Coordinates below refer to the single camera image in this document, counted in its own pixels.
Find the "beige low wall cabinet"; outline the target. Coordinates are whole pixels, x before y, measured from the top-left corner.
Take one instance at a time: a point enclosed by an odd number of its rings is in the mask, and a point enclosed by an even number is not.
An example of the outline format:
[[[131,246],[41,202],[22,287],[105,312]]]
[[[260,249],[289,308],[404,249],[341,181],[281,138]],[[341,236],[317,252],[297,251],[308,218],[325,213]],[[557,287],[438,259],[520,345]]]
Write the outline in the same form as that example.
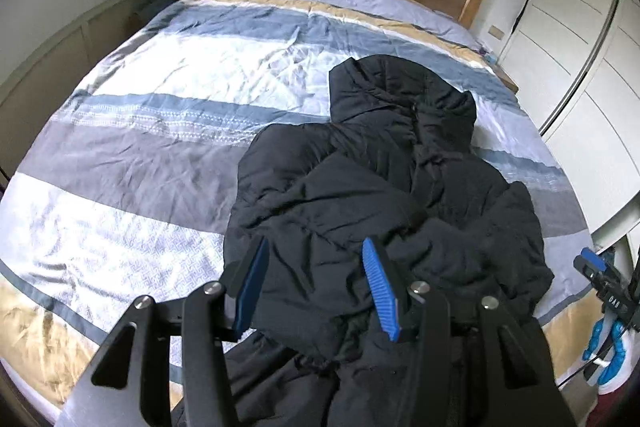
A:
[[[104,56],[141,23],[143,0],[106,0],[38,46],[1,85],[1,170],[11,176],[38,133]]]

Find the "black puffer down coat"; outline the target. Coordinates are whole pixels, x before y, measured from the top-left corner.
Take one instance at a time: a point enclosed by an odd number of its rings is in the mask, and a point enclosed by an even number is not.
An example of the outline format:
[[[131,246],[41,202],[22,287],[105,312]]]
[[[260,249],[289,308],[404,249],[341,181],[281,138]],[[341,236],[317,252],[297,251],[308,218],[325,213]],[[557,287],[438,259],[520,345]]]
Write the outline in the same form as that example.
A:
[[[524,184],[471,150],[476,105],[403,58],[329,75],[326,124],[272,124],[239,162],[224,260],[257,236],[269,265],[221,391],[178,426],[552,426],[570,419],[534,310],[552,282]],[[361,248],[407,277],[413,330],[381,329]]]

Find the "striped duvet cover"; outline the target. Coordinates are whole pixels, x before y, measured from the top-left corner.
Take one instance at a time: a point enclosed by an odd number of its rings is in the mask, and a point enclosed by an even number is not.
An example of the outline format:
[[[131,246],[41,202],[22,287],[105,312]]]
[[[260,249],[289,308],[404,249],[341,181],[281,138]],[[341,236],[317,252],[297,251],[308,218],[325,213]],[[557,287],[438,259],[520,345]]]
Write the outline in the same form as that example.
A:
[[[390,55],[472,94],[472,153],[532,196],[551,285],[534,310],[556,377],[596,300],[566,174],[470,34],[405,0],[180,0],[102,58],[44,124],[1,201],[1,363],[58,415],[134,297],[220,274],[239,162],[272,124],[326,124],[329,75]]]

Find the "items on nightstand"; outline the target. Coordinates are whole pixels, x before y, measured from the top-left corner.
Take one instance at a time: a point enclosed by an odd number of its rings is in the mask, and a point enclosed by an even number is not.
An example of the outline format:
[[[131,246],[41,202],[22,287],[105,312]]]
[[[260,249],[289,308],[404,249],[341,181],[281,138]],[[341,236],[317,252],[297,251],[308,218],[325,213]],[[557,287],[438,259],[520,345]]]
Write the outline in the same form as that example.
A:
[[[481,48],[480,49],[480,55],[484,58],[484,60],[488,64],[497,64],[498,63],[498,57],[495,54],[495,52],[493,50],[491,50],[491,49]]]

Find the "wooden nightstand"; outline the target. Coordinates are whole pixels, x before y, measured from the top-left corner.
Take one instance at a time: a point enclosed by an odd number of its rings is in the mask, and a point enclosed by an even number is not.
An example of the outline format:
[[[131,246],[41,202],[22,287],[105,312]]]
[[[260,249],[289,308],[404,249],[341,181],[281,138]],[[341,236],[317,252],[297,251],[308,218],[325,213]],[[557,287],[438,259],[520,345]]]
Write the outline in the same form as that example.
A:
[[[518,85],[511,79],[511,77],[498,65],[492,66],[496,76],[500,81],[513,93],[518,93]]]

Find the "white sliding wardrobe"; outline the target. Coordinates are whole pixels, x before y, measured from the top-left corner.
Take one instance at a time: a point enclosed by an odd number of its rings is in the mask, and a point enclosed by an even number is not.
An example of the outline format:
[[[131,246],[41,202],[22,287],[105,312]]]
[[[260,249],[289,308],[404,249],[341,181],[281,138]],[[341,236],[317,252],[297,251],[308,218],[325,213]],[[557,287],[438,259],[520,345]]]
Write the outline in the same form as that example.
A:
[[[639,1],[528,0],[500,54],[599,251],[639,235]]]

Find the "wall switch plate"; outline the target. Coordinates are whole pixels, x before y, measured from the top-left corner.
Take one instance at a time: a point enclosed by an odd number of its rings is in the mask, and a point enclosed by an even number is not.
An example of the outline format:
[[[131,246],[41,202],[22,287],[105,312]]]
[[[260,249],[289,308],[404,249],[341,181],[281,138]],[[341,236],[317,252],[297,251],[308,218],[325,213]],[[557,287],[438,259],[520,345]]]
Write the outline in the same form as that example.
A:
[[[491,25],[489,27],[488,34],[491,35],[491,37],[494,37],[497,40],[502,40],[503,37],[504,37],[504,32],[500,28],[498,28],[498,27],[496,27],[494,25]]]

